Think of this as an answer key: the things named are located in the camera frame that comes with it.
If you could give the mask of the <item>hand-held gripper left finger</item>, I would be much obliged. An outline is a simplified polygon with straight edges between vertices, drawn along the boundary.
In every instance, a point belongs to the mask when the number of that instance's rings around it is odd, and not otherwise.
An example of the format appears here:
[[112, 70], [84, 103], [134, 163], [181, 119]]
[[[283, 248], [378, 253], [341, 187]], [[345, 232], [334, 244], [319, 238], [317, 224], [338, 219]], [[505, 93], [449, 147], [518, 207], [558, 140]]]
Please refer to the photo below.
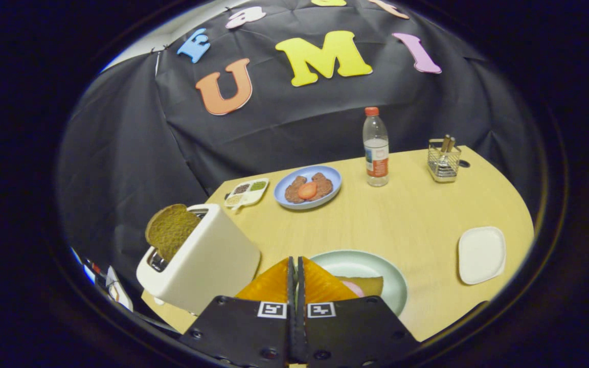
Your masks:
[[179, 338], [180, 343], [220, 364], [287, 367], [295, 325], [295, 266], [283, 261], [285, 302], [218, 295]]

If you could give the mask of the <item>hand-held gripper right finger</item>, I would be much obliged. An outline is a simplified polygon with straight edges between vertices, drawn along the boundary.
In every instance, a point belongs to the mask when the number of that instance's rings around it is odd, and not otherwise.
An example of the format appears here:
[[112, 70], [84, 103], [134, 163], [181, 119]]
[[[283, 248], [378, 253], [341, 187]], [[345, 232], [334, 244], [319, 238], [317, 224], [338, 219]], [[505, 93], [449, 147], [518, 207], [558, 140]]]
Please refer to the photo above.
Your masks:
[[297, 260], [297, 361], [308, 367], [393, 367], [421, 348], [385, 301], [311, 296], [330, 274]]

